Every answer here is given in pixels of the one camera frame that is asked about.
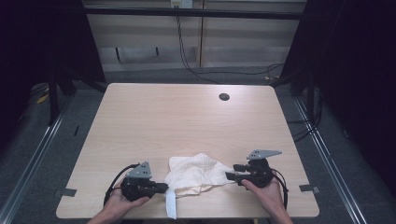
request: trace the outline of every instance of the wall outlet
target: wall outlet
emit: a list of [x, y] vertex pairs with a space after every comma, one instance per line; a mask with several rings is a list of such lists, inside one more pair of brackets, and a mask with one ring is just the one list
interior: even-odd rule
[[192, 0], [181, 0], [182, 8], [192, 8]]
[[171, 0], [171, 8], [182, 8], [181, 0]]

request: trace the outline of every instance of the wooden table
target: wooden table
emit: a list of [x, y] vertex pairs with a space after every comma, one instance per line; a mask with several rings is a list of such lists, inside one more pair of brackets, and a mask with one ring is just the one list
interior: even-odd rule
[[[219, 98], [230, 96], [228, 101]], [[67, 184], [60, 218], [90, 218], [102, 209], [106, 189], [129, 164], [149, 161], [153, 177], [163, 182], [168, 160], [200, 152], [229, 167], [247, 164], [253, 149], [281, 150], [268, 158], [285, 176], [292, 217], [315, 217], [318, 205], [273, 88], [195, 84], [111, 84], [98, 109]], [[156, 194], [126, 218], [166, 217], [165, 198]], [[178, 218], [268, 217], [257, 199], [236, 184], [177, 199]]]

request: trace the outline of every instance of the human hand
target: human hand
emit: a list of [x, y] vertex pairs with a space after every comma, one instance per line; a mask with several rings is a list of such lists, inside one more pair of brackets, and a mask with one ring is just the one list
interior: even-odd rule
[[130, 202], [122, 195], [121, 182], [122, 180], [115, 185], [104, 208], [88, 222], [89, 224], [112, 223], [123, 218], [131, 209], [149, 201], [149, 197], [143, 197]]
[[280, 185], [277, 179], [273, 178], [271, 182], [264, 188], [259, 189], [250, 181], [243, 179], [242, 185], [254, 193], [259, 199], [262, 208], [278, 224], [292, 223], [289, 214], [283, 205], [282, 195], [280, 194]]

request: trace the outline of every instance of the hand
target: hand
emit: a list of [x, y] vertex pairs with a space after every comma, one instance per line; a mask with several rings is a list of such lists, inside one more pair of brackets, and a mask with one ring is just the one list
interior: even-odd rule
[[122, 195], [120, 189], [121, 182], [122, 180], [116, 184], [105, 207], [88, 222], [89, 224], [107, 224], [115, 222], [123, 218], [131, 209], [149, 201], [149, 197], [143, 197], [130, 202]]
[[262, 189], [257, 188], [253, 183], [246, 179], [242, 180], [241, 183], [245, 188], [256, 195], [262, 205], [262, 208], [268, 212], [276, 223], [292, 223], [289, 214], [283, 206], [279, 182], [275, 178], [273, 178], [271, 182]]

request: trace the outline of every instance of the white cloth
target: white cloth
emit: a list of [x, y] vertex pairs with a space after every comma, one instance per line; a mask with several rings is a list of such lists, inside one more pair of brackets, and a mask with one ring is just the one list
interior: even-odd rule
[[169, 186], [166, 192], [166, 212], [173, 219], [177, 218], [176, 198], [198, 195], [214, 186], [234, 182], [225, 175], [225, 172], [233, 172], [233, 169], [205, 153], [194, 157], [172, 157], [169, 159], [169, 167], [170, 173], [164, 180]]

